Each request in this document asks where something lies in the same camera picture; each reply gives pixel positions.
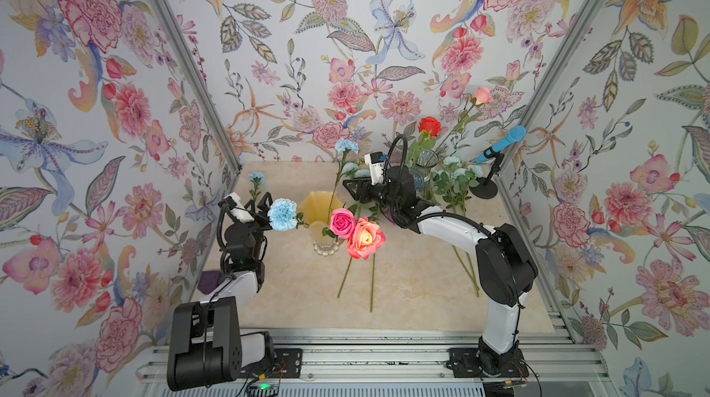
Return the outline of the clear glass vase with twine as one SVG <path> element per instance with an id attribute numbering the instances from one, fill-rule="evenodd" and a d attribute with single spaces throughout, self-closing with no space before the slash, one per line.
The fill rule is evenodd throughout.
<path id="1" fill-rule="evenodd" d="M 426 184 L 431 179 L 431 174 L 434 168 L 440 162 L 440 155 L 434 149 L 424 149 L 417 157 L 414 165 L 414 170 L 419 174 L 419 188 L 425 188 Z"/>

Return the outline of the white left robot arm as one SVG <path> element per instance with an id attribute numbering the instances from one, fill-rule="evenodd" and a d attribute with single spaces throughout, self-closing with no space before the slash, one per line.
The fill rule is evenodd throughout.
<path id="1" fill-rule="evenodd" d="M 208 297 L 173 314 L 166 382 L 170 391 L 264 378 L 275 367 L 267 332 L 243 332 L 239 311 L 264 284 L 264 228 L 233 223 L 223 237 L 222 282 Z"/>

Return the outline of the magenta pink rose stem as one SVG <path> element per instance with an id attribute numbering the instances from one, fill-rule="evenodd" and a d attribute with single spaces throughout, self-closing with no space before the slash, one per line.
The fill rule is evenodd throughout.
<path id="1" fill-rule="evenodd" d="M 327 226 L 327 235 L 348 240 L 354 231 L 356 220 L 354 214 L 347 208 L 337 208 L 331 214 Z"/>

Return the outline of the yellow fluted glass vase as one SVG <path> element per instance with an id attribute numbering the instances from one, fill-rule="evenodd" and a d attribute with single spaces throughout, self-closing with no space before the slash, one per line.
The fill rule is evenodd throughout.
<path id="1" fill-rule="evenodd" d="M 327 231 L 332 211 L 343 205 L 334 191 L 312 191 L 299 204 L 303 221 L 309 225 L 314 240 L 314 251 L 320 256 L 332 256 L 339 249 L 338 238 L 331 237 Z"/>

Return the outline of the coral red rose stem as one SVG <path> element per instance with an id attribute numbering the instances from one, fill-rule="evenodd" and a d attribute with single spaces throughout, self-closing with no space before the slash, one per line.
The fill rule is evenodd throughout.
<path id="1" fill-rule="evenodd" d="M 377 223 L 360 218 L 348 239 L 348 254 L 355 259 L 368 260 L 386 243 L 385 233 Z"/>

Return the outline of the blue carnation stem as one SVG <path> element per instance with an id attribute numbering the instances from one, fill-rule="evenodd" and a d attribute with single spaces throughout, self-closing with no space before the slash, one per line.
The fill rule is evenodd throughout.
<path id="1" fill-rule="evenodd" d="M 353 158 L 351 158 L 352 155 L 357 157 L 359 154 L 359 150 L 359 145 L 355 141 L 346 138 L 340 138 L 335 145 L 338 169 L 336 172 L 334 186 L 331 192 L 331 197 L 328 202 L 327 218 L 330 218 L 330 214 L 335 208 L 334 201 L 336 197 L 336 191 L 338 189 L 338 186 L 340 185 L 343 176 L 354 175 L 360 167 L 360 164 L 358 164 L 358 160 L 353 160 Z"/>
<path id="2" fill-rule="evenodd" d="M 253 185 L 253 188 L 250 190 L 251 199 L 257 201 L 260 187 L 264 184 L 266 176 L 261 172 L 252 172 L 248 174 L 248 180 Z M 286 198 L 276 200 L 269 199 L 267 203 L 269 206 L 266 216 L 274 231 L 288 232 L 299 229 L 300 227 L 309 227 L 304 221 L 303 213 L 299 212 L 298 206 L 293 200 Z"/>

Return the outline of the small red rose stem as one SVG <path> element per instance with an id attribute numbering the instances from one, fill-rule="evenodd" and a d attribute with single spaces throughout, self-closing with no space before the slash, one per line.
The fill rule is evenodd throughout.
<path id="1" fill-rule="evenodd" d="M 409 145 L 406 162 L 412 165 L 425 151 L 433 151 L 442 129 L 440 121 L 434 117 L 421 119 L 418 125 L 419 136 Z"/>

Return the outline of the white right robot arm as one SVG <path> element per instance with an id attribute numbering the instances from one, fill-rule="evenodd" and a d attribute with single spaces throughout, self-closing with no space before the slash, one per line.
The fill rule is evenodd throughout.
<path id="1" fill-rule="evenodd" d="M 375 203 L 402 229 L 434 237 L 475 255 L 488 299 L 486 326 L 474 348 L 451 348 L 447 368 L 457 378 L 526 379 L 532 373 L 519 342 L 521 310 L 538 269 L 519 231 L 485 226 L 447 212 L 416 194 L 404 166 L 371 167 L 371 175 L 342 182 L 352 199 Z"/>

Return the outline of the purple blue glass vase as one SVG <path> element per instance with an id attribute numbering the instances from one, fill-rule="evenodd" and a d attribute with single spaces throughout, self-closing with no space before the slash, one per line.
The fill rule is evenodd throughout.
<path id="1" fill-rule="evenodd" d="M 406 195 L 411 197 L 418 197 L 419 199 L 426 198 L 425 177 L 420 171 L 405 167 L 402 175 L 401 184 L 403 192 Z"/>

